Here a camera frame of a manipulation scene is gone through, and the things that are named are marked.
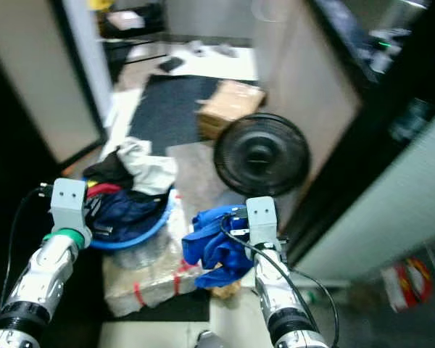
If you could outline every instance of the wrapped package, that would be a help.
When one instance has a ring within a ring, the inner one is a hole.
[[[202,269],[183,260],[181,239],[189,227],[180,196],[173,192],[170,197],[170,217],[155,236],[103,259],[104,298],[115,317],[196,288],[194,280]]]

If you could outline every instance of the black fan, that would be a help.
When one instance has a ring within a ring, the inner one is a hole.
[[[301,131],[283,117],[257,113],[231,123],[215,145],[224,183],[244,196],[278,196],[305,180],[310,150]]]

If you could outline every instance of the black cable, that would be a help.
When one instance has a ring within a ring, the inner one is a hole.
[[[16,234],[17,222],[18,222],[20,215],[22,213],[22,209],[29,202],[30,198],[34,194],[41,192],[41,190],[42,190],[42,188],[38,187],[38,188],[33,189],[32,191],[29,191],[28,194],[23,199],[21,199],[20,205],[18,205],[18,207],[16,209],[16,213],[14,214],[12,228],[11,228],[11,231],[9,233],[7,271],[5,273],[5,279],[3,280],[3,287],[1,288],[0,309],[4,305],[5,293],[7,292],[7,287],[8,287],[9,271],[11,269],[11,264],[12,264],[13,238],[15,237],[15,234]]]
[[[308,319],[311,321],[312,326],[314,327],[314,329],[319,332],[319,328],[315,322],[314,317],[312,316],[312,313],[309,309],[309,307],[307,306],[305,300],[303,299],[303,296],[300,294],[298,288],[295,286],[295,284],[293,283],[293,281],[290,279],[290,277],[288,275],[285,274],[285,272],[277,265],[277,263],[274,262],[274,260],[272,260],[269,256],[267,256],[264,252],[262,252],[261,250],[255,248],[254,246],[252,246],[251,244],[248,244],[244,241],[242,241],[241,239],[238,239],[235,236],[232,236],[229,232],[227,232],[227,230],[224,228],[224,222],[225,220],[229,217],[230,215],[224,215],[222,220],[220,221],[220,229],[221,231],[230,239],[236,241],[237,243],[240,243],[241,245],[243,245],[244,247],[252,250],[253,252],[257,253],[258,255],[264,257],[280,274],[281,276],[286,280],[286,282],[289,284],[291,290],[299,297],[299,301],[301,302],[301,305],[303,306],[304,311],[306,312]],[[292,270],[292,272],[295,272],[305,278],[310,279],[311,281],[315,282],[322,290],[323,292],[327,295],[329,302],[331,303],[332,306],[332,310],[333,310],[333,318],[334,318],[334,325],[335,325],[335,334],[334,334],[334,338],[333,338],[333,342],[331,345],[331,348],[337,348],[337,344],[339,343],[339,332],[340,332],[340,323],[339,323],[339,313],[336,309],[336,305],[335,305],[335,301],[332,298],[332,296],[330,295],[330,293],[328,292],[327,288],[317,279],[311,277],[310,275],[303,273],[299,270]]]

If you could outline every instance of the green ring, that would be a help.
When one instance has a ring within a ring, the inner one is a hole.
[[[42,240],[47,241],[53,236],[68,236],[76,243],[79,250],[84,249],[84,237],[76,230],[72,230],[70,228],[62,228],[61,230],[45,235]]]

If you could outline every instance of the pile of clothes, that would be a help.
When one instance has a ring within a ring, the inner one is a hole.
[[[148,232],[165,213],[178,166],[150,156],[152,143],[127,137],[103,162],[83,171],[86,223],[94,239],[123,242]]]

